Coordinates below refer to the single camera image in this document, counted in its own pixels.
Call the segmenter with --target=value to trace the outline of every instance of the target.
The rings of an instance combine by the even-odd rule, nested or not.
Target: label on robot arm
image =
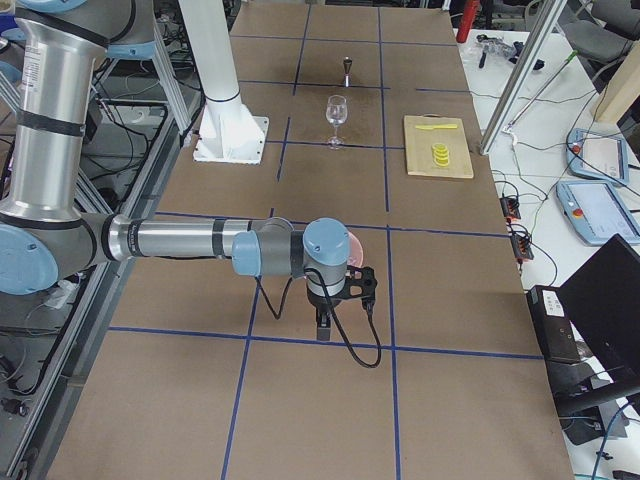
[[[41,54],[38,47],[26,47],[24,54],[24,69],[22,71],[22,86],[25,90],[37,93],[42,82],[40,71]]]
[[[547,315],[550,317],[564,317],[564,309],[562,304],[556,295],[556,292],[550,290],[542,291],[542,298],[544,300],[544,309]]]

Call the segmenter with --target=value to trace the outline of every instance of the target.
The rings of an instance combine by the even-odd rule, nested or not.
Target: wine glass
[[[333,125],[333,136],[329,138],[329,148],[339,149],[344,143],[338,137],[338,127],[347,121],[347,99],[342,95],[331,95],[327,101],[327,121]]]

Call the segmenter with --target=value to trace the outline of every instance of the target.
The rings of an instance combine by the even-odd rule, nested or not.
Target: yellow knife
[[[442,123],[439,125],[416,125],[418,130],[454,130],[458,128],[455,123]]]

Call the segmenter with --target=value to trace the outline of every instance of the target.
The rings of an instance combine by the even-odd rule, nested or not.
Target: red cylinder
[[[473,26],[473,21],[476,19],[476,12],[480,6],[480,0],[467,0],[464,5],[464,13],[462,14],[462,20],[458,27],[458,34],[456,35],[456,41],[458,43],[464,43],[469,36],[469,30]]]

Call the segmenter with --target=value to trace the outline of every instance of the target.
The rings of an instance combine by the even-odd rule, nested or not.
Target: blue and white device
[[[569,144],[576,149],[576,153],[567,150],[569,170],[575,175],[609,180],[614,186],[629,184],[628,145],[622,135],[604,135],[576,128],[569,134]]]
[[[604,245],[616,233],[640,245],[640,226],[610,182],[560,181],[556,194],[573,228],[589,245]]]

